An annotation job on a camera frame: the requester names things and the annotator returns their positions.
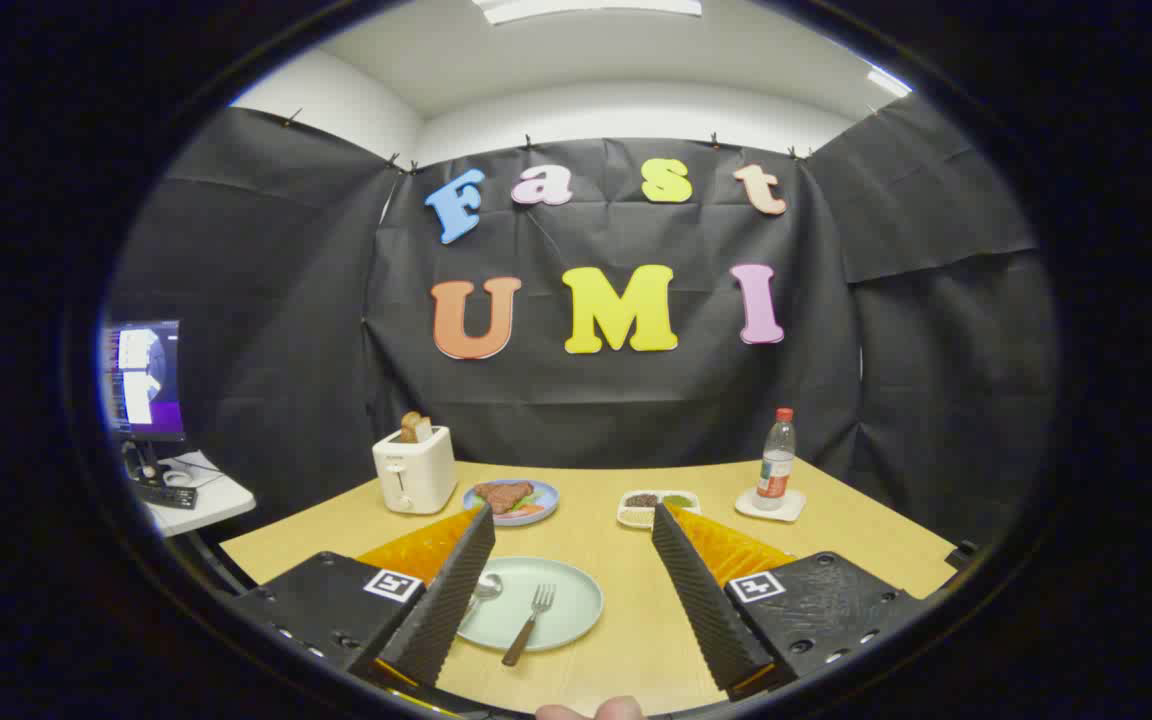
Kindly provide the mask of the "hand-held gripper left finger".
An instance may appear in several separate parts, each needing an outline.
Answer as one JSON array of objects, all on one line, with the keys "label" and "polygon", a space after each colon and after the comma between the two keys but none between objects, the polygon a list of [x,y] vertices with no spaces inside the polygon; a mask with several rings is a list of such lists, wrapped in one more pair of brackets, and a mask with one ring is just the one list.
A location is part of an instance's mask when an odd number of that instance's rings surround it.
[{"label": "hand-held gripper left finger", "polygon": [[357,559],[317,552],[227,607],[357,679],[402,692],[431,688],[495,538],[492,511],[477,506]]}]

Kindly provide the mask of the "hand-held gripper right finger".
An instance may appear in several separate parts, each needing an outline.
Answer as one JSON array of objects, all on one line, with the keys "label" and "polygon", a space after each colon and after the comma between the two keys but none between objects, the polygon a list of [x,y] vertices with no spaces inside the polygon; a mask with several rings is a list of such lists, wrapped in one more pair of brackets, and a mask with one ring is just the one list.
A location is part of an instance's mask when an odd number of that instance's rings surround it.
[{"label": "hand-held gripper right finger", "polygon": [[732,702],[861,653],[927,605],[840,553],[796,559],[669,503],[655,506],[652,543]]}]

